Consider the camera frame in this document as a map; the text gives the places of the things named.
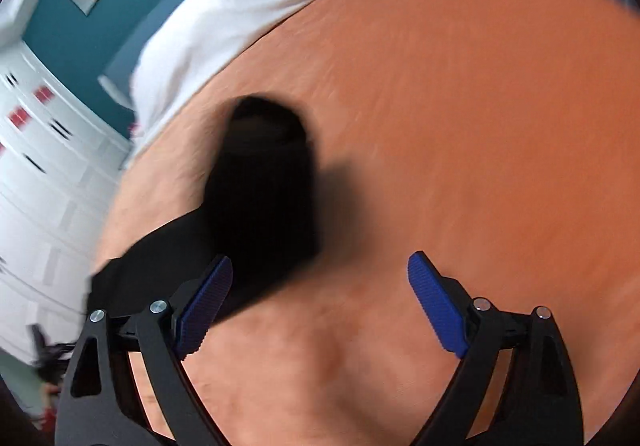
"white cloth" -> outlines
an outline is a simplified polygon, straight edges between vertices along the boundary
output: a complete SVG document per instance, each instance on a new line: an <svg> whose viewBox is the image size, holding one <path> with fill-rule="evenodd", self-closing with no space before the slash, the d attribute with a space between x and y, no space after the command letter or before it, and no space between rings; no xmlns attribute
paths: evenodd
<svg viewBox="0 0 640 446"><path fill-rule="evenodd" d="M146 147L206 82L278 23L313 0L185 0L140 54L131 78Z"/></svg>

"blue gripper pad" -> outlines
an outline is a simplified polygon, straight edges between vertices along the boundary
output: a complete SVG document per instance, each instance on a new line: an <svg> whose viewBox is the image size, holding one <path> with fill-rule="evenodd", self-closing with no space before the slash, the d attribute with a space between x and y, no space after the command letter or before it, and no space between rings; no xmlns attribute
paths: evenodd
<svg viewBox="0 0 640 446"><path fill-rule="evenodd" d="M222 302L225 301L232 280L231 260L225 256L177 320L174 350L180 361L200 348Z"/></svg>
<svg viewBox="0 0 640 446"><path fill-rule="evenodd" d="M419 251L409 258L407 271L409 283L440 344L462 359L469 348L465 339L465 320L440 283L440 273Z"/></svg>

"bed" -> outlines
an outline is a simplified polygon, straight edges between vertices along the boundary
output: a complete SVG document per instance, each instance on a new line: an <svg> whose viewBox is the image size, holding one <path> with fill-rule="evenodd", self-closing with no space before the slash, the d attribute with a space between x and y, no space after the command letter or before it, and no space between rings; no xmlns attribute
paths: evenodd
<svg viewBox="0 0 640 446"><path fill-rule="evenodd" d="M233 98L277 96L314 137L323 251L184 363L229 441L409 444L457 363L406 280L417 249L500 309L551 308L590 438L640 366L639 60L613 0L316 0L131 163L96 265L200 204Z"/></svg>

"silver screw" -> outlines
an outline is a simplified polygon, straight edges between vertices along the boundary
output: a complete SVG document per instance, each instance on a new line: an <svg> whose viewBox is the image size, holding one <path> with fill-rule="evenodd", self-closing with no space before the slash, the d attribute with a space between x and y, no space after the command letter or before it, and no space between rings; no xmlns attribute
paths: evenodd
<svg viewBox="0 0 640 446"><path fill-rule="evenodd" d="M474 300L474 307L479 311L488 311L491 308L491 302L486 298L476 298Z"/></svg>
<svg viewBox="0 0 640 446"><path fill-rule="evenodd" d="M94 323L97 323L98 321L102 320L104 318L104 311L98 309L97 311L93 311L91 313L91 316L89 316L89 319L91 321L93 321Z"/></svg>
<svg viewBox="0 0 640 446"><path fill-rule="evenodd" d="M166 301L164 300L154 301L149 306L149 309L151 310L151 312L153 312L153 314L160 314L161 312L164 312L164 310L166 309Z"/></svg>
<svg viewBox="0 0 640 446"><path fill-rule="evenodd" d="M536 309L536 314L538 315L538 318L543 320L548 320L551 317L551 311L543 306Z"/></svg>

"white cabinet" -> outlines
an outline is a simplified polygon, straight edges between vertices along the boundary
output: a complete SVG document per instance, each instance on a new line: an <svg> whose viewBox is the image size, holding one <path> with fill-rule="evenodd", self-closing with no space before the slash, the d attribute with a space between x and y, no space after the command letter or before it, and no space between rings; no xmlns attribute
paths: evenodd
<svg viewBox="0 0 640 446"><path fill-rule="evenodd" d="M22 42L0 52L0 347L33 359L27 325L73 341L130 143Z"/></svg>

